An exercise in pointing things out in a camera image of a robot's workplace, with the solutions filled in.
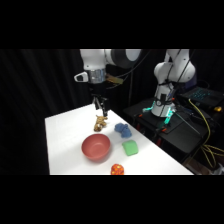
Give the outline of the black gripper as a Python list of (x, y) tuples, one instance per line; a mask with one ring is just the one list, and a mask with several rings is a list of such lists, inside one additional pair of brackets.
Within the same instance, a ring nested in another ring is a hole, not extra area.
[[(92, 95), (99, 95), (101, 97), (106, 96), (106, 85), (105, 85), (105, 83), (90, 84), (89, 88), (90, 88), (90, 93)], [(95, 105), (96, 110), (101, 109), (101, 107), (102, 107), (104, 117), (108, 116), (108, 111), (110, 109), (110, 103), (109, 103), (109, 100), (107, 98), (102, 98), (101, 99), (101, 106), (100, 106), (99, 99), (96, 96), (94, 96), (93, 97), (93, 103)]]

